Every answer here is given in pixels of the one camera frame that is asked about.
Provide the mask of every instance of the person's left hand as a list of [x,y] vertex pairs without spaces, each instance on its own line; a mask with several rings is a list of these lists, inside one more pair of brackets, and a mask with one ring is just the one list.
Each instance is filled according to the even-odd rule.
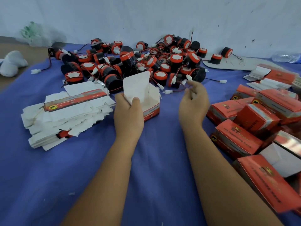
[[143,112],[139,98],[134,98],[132,106],[126,101],[123,93],[115,95],[116,107],[114,123],[116,140],[137,144],[144,127]]

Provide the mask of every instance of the transparent plastic bag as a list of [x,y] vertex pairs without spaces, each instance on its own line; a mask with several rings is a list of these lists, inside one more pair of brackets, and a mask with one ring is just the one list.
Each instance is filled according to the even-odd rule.
[[32,47],[51,47],[58,41],[57,36],[49,26],[31,21],[16,33],[15,39]]

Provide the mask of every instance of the forearm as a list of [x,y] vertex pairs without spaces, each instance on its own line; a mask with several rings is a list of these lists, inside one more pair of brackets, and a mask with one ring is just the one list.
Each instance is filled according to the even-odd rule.
[[220,154],[201,125],[184,130],[184,136],[208,225],[282,225]]
[[115,140],[63,226],[120,225],[132,164],[131,155],[126,152],[134,152],[135,147],[135,143]]

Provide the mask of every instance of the brown floor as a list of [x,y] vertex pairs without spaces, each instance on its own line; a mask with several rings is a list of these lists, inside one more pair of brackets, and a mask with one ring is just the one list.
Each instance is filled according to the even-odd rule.
[[[48,57],[47,48],[33,48],[16,41],[14,38],[0,36],[0,58],[4,58],[7,53],[13,50],[18,50],[22,53],[28,62],[28,67],[43,62]],[[18,74],[11,78],[0,75],[0,91],[11,84],[28,67],[20,68]]]

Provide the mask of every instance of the hand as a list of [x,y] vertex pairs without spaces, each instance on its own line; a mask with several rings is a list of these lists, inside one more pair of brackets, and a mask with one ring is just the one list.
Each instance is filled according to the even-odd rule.
[[115,100],[114,123],[116,140],[122,140],[126,143],[130,142],[136,146],[144,127],[140,100],[139,98],[134,98],[132,106],[130,106],[123,93],[116,94]]
[[205,87],[195,81],[187,81],[192,88],[185,89],[185,94],[179,106],[179,121],[182,129],[189,129],[193,125],[202,125],[210,106]]

